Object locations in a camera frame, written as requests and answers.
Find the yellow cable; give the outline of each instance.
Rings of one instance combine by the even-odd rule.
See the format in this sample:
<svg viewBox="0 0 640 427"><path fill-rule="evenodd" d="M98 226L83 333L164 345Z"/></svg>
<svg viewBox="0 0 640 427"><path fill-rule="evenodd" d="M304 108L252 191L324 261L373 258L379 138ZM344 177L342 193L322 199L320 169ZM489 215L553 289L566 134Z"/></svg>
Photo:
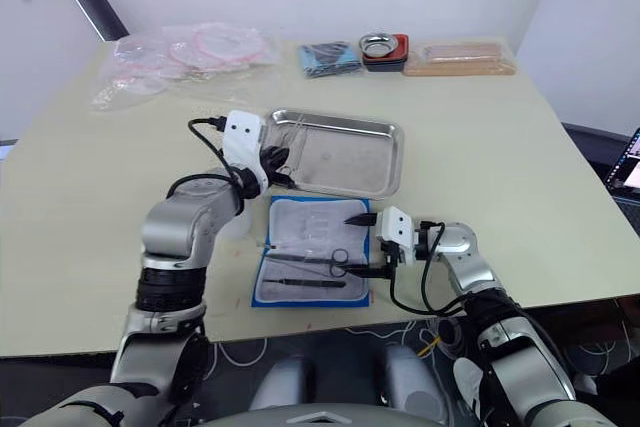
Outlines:
<svg viewBox="0 0 640 427"><path fill-rule="evenodd" d="M433 349L438 342L440 342L440 336L437 336L435 339L433 339L433 342L431 342L424 349L422 349L420 352L418 352L418 357L422 357L423 355L425 355L427 352L429 352L431 349Z"/></svg>

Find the laptop screen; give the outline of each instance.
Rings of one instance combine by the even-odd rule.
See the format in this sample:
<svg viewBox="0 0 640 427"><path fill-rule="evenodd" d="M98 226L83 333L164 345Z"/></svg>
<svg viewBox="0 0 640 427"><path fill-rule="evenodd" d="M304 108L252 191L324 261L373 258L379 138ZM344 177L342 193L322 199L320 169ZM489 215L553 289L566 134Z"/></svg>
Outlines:
<svg viewBox="0 0 640 427"><path fill-rule="evenodd" d="M605 185L612 195L640 201L640 129L607 175Z"/></svg>

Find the gray floor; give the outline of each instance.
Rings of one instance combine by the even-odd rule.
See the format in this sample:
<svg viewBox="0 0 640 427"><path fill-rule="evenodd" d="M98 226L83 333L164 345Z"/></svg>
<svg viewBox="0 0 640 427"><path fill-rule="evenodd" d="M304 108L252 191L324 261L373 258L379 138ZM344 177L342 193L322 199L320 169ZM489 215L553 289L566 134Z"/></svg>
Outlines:
<svg viewBox="0 0 640 427"><path fill-rule="evenodd" d="M388 333L405 324L376 327ZM418 339L419 327L409 332L406 344L419 350L424 344ZM245 411L260 381L271 366L291 355L304 355L317 371L316 402L349 402L377 404L374 386L376 357L388 342L399 342L400 335L381 340L369 335L352 335L344 330L279 337L269 340L264 358L250 368L238 368L224 358L218 358L217 367L194 403L185 406L178 419L211 420ZM240 362L255 358L262 341L225 344L228 353ZM462 408L451 376L451 362L436 351L436 364L445 388L452 399L455 425L475 425ZM112 354L97 356L58 357L54 362L37 359L0 361L0 407L3 416L30 417L82 388L108 380ZM431 361L426 360L431 368Z"/></svg>

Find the table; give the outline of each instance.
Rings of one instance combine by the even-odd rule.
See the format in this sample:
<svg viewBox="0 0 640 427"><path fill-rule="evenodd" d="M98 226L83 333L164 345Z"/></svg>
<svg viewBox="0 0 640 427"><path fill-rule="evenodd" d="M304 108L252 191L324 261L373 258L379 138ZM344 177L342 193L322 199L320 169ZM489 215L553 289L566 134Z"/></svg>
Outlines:
<svg viewBox="0 0 640 427"><path fill-rule="evenodd" d="M140 227L176 178L210 168L188 119L229 107L160 96L134 108L90 112L105 46L40 115L3 164L0 187L0 355L114 350L140 271ZM407 78L399 74L303 79L286 44L282 92L270 105L378 118L405 131L396 205L415 219L463 221L523 306L640 291L640 242L529 77ZM283 193L274 189L272 193ZM205 299L207 334L232 340L415 316L371 284L361 309L254 309L251 291L268 198L251 235L216 245ZM421 266L399 273L417 304ZM452 297L434 266L435 305Z"/></svg>

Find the metal tray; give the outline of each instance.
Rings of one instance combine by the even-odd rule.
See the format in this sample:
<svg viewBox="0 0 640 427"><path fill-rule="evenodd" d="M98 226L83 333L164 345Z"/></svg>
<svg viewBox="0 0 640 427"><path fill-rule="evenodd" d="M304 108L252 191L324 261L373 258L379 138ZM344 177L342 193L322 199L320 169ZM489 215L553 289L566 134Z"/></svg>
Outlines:
<svg viewBox="0 0 640 427"><path fill-rule="evenodd" d="M276 110L267 145L290 148L281 172L300 190L384 199L400 186L404 133L389 122Z"/></svg>

